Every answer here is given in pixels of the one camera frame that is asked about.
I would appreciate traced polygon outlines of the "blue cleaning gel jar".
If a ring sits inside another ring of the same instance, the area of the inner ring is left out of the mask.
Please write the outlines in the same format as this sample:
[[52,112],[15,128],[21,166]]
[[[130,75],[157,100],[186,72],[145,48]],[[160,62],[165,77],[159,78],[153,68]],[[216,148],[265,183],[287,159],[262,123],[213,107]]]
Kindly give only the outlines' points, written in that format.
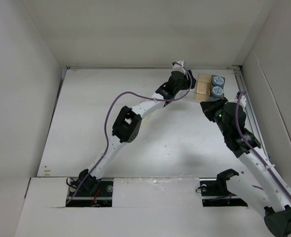
[[223,88],[221,88],[220,86],[213,86],[211,89],[211,97],[214,97],[214,98],[224,97]]
[[225,85],[225,78],[220,77],[220,76],[216,76],[216,75],[212,75],[212,85],[223,88]]

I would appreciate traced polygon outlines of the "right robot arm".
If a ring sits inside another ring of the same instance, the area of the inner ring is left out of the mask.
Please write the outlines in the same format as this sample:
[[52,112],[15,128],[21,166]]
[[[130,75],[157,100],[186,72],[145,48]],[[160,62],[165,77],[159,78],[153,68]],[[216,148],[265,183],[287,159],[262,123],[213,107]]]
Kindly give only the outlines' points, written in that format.
[[265,155],[257,138],[245,127],[246,99],[220,98],[200,103],[206,118],[217,124],[224,142],[258,182],[255,186],[234,169],[217,175],[220,194],[234,194],[254,209],[275,237],[291,234],[291,187]]

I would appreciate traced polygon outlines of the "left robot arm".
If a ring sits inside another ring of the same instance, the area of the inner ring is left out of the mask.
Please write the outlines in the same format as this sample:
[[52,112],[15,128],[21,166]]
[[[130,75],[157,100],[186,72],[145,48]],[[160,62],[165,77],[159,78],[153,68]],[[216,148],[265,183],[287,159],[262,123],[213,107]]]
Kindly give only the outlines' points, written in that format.
[[140,96],[130,91],[118,95],[116,100],[125,94],[131,94],[143,98],[144,101],[132,107],[124,106],[121,108],[112,125],[111,136],[107,135],[107,122],[110,112],[107,113],[104,124],[107,141],[106,149],[97,161],[79,173],[75,183],[76,189],[84,192],[87,196],[94,195],[108,165],[113,161],[117,153],[125,145],[137,138],[142,120],[171,102],[182,99],[183,96],[176,98],[176,95],[182,90],[189,92],[195,87],[195,84],[196,79],[193,77],[192,72],[180,69],[179,71],[172,71],[168,81],[163,83],[151,97]]

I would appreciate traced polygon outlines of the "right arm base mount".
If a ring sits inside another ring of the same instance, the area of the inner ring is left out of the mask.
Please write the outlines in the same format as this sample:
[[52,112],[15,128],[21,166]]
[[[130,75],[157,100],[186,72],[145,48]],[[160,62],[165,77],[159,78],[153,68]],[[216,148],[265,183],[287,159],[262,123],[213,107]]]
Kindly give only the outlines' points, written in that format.
[[239,176],[239,173],[227,169],[215,178],[199,178],[196,192],[201,194],[203,207],[248,207],[245,201],[227,189],[227,181],[234,176]]

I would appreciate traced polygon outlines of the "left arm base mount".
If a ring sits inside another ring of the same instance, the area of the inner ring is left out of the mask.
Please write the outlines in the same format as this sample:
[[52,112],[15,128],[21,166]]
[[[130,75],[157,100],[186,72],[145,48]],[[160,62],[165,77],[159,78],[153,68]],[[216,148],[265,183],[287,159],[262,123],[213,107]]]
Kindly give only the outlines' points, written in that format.
[[69,188],[66,207],[112,207],[113,179],[95,180],[88,191],[84,184],[89,184],[89,181],[88,178],[76,192],[80,181],[74,178],[66,179]]

